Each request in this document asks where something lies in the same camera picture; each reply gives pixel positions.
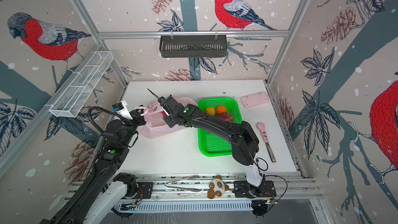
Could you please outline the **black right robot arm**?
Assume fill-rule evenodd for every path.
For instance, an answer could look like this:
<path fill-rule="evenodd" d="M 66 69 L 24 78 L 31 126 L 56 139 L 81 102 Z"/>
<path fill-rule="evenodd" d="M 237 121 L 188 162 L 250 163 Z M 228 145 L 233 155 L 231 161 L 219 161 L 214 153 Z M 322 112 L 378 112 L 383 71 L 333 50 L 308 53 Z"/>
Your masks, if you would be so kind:
<path fill-rule="evenodd" d="M 222 120 L 195 105 L 183 106 L 171 95 L 159 97 L 158 103 L 166 113 L 163 120 L 170 128 L 179 125 L 201 129 L 231 144 L 232 156 L 244 167 L 247 183 L 257 188 L 261 186 L 263 176 L 256 162 L 259 139 L 248 122 L 234 123 Z"/>

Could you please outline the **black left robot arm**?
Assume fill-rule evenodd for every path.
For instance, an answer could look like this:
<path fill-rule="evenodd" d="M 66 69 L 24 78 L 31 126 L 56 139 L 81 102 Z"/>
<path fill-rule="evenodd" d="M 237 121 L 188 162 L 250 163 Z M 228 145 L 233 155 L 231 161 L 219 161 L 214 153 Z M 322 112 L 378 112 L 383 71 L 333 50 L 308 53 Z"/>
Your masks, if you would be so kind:
<path fill-rule="evenodd" d="M 43 224 L 98 224 L 124 197 L 144 197 L 136 177 L 129 173 L 117 173 L 130 148 L 138 138 L 138 127 L 145 125 L 142 106 L 128 111 L 126 104 L 118 102 L 108 111 L 90 107 L 90 122 L 101 133 L 99 150 L 96 153 L 89 175 L 72 198 Z"/>

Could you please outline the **green plastic basket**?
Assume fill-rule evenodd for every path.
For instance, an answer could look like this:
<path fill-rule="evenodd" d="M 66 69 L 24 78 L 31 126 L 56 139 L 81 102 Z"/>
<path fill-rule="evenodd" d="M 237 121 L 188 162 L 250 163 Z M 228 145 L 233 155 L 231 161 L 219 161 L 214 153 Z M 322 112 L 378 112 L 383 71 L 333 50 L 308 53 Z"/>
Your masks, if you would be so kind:
<path fill-rule="evenodd" d="M 233 117 L 234 123 L 241 124 L 242 117 L 240 109 L 238 103 L 233 98 L 210 98 L 202 99 L 198 102 L 198 107 L 204 111 L 209 107 L 213 107 L 216 110 L 219 106 L 224 106 L 227 109 L 227 112 Z M 198 129 L 198 146 L 201 153 L 208 157 L 228 156 L 232 154 L 232 147 L 227 141 L 202 129 Z"/>

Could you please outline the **orange fruit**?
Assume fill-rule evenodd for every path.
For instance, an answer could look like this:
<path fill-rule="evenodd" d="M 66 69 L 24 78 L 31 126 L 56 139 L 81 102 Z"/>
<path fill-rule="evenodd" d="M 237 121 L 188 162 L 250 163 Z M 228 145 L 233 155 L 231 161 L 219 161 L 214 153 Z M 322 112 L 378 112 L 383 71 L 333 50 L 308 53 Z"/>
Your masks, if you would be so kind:
<path fill-rule="evenodd" d="M 220 105 L 216 108 L 216 114 L 221 115 L 227 112 L 227 108 L 223 105 Z"/>

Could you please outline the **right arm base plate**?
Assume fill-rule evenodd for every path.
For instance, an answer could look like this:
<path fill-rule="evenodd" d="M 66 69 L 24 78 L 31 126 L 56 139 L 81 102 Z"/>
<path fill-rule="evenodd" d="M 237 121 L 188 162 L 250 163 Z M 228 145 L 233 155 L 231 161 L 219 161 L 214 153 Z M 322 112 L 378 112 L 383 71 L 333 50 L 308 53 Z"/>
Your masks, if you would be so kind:
<path fill-rule="evenodd" d="M 265 179 L 258 187 L 249 184 L 247 181 L 235 181 L 232 192 L 236 198 L 275 198 L 277 196 L 274 182 Z"/>

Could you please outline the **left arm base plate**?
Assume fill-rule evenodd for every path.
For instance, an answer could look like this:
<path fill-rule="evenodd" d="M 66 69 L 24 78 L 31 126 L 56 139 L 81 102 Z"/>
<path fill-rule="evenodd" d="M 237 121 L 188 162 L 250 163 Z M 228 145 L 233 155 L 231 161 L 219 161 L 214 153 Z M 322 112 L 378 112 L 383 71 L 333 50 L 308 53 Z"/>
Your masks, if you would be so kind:
<path fill-rule="evenodd" d="M 150 199 L 153 191 L 153 182 L 137 182 L 137 193 L 134 199 Z"/>

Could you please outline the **pink plastic bag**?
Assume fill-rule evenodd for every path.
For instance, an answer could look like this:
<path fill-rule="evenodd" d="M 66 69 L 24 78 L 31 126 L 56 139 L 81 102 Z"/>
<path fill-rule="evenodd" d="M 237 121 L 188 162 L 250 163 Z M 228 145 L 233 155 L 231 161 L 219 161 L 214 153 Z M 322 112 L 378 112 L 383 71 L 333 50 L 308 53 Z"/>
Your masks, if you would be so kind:
<path fill-rule="evenodd" d="M 144 111 L 142 116 L 146 124 L 139 126 L 137 130 L 140 135 L 146 138 L 155 139 L 185 129 L 183 125 L 176 124 L 172 128 L 167 125 L 163 120 L 163 117 L 166 117 L 166 113 L 158 101 L 153 101 L 147 106 L 136 107 L 135 110 Z"/>

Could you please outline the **yellow fruit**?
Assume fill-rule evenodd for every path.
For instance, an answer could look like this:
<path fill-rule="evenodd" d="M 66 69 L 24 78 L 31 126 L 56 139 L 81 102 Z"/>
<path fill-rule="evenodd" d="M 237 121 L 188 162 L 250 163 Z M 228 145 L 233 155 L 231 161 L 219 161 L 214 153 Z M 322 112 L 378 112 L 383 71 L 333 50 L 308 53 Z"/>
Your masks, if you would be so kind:
<path fill-rule="evenodd" d="M 207 107 L 205 112 L 211 116 L 215 116 L 216 115 L 216 110 L 213 107 Z"/>

